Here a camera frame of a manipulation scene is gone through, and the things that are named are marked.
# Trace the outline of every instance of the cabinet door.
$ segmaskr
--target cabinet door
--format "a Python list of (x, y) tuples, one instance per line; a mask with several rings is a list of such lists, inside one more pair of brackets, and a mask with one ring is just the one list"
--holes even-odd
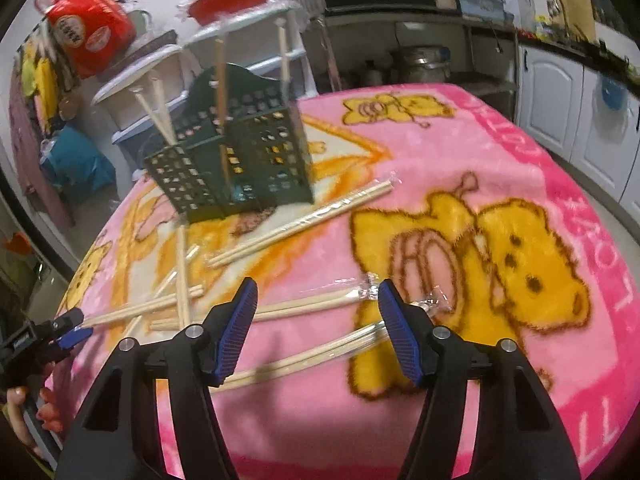
[(581, 64), (536, 48), (520, 49), (518, 126), (569, 160), (582, 99)]
[[(636, 115), (636, 135), (640, 136), (640, 107), (636, 110), (636, 114), (638, 114)], [(640, 160), (637, 155), (625, 192), (620, 199), (620, 205), (640, 224)]]
[(638, 101), (629, 95), (622, 109), (611, 110), (602, 99), (601, 78), (584, 69), (582, 109), (571, 164), (620, 200), (640, 144), (636, 132)]

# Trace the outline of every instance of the teal bag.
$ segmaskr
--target teal bag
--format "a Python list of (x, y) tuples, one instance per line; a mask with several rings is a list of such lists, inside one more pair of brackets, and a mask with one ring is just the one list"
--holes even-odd
[(73, 205), (116, 183), (116, 170), (94, 144), (67, 125), (43, 150), (40, 167), (47, 179)]

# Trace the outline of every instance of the stainless steel pot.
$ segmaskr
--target stainless steel pot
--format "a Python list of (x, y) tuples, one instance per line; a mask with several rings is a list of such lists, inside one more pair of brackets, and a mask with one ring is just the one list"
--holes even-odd
[(401, 83), (444, 83), (451, 75), (449, 62), (421, 63), (400, 70)]
[(412, 46), (392, 52), (401, 83), (444, 83), (450, 76), (449, 49)]

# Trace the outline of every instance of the red basket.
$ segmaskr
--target red basket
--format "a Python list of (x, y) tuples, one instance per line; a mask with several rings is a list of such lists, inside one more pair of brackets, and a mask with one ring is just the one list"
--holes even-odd
[(200, 25), (209, 25), (220, 14), (232, 14), (265, 3), (267, 0), (197, 0), (189, 7), (189, 15)]

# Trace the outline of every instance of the fleece blanket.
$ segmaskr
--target fleece blanket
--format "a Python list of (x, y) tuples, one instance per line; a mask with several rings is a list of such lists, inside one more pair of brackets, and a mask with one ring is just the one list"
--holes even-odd
[[(498, 112), (447, 84), (367, 88), (300, 102), (316, 199), (329, 203), (376, 178), (396, 188), (374, 202), (229, 266), (219, 251), (298, 218), (298, 204), (190, 226), (200, 251), (190, 285), (206, 291), (194, 316), (228, 301), (244, 276), (260, 304), (300, 298), (364, 272), (394, 280), (407, 301), (434, 286), (444, 322), (463, 338), (517, 341), (558, 407), (583, 476), (606, 456), (640, 400), (640, 303), (634, 281), (582, 191)], [(148, 300), (175, 265), (174, 210), (151, 180), (136, 184), (105, 225), (61, 310), (85, 316)], [(170, 338), (134, 333), (142, 343)], [(268, 364), (380, 319), (362, 301), (251, 326), (236, 371)], [(52, 377), (67, 419), (122, 337), (103, 326)], [(181, 476), (168, 391), (158, 385), (168, 471)], [(467, 395), (456, 475), (473, 449), (478, 386)], [(424, 393), (383, 342), (350, 358), (226, 392), (213, 403), (243, 479), (394, 479)]]

